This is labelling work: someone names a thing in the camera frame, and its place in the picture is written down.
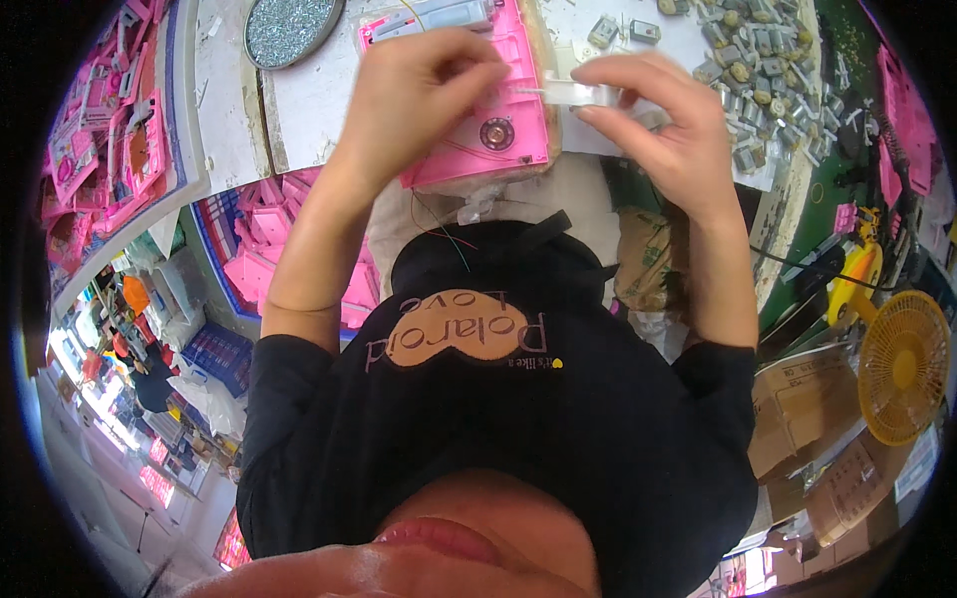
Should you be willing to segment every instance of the yellow fan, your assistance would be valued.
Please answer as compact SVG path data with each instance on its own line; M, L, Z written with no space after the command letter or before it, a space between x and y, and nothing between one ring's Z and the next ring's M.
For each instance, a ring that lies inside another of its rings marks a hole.
M880 309L858 286L850 308L867 322L860 347L857 398L871 434L900 446L937 415L950 364L950 330L927 293L903 291Z

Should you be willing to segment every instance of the lips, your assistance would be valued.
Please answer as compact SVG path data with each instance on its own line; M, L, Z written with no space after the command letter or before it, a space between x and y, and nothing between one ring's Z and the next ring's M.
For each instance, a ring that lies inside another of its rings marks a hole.
M501 553L488 538L461 523L434 517L394 523L379 534L375 542L390 545L423 544L450 557L501 565Z

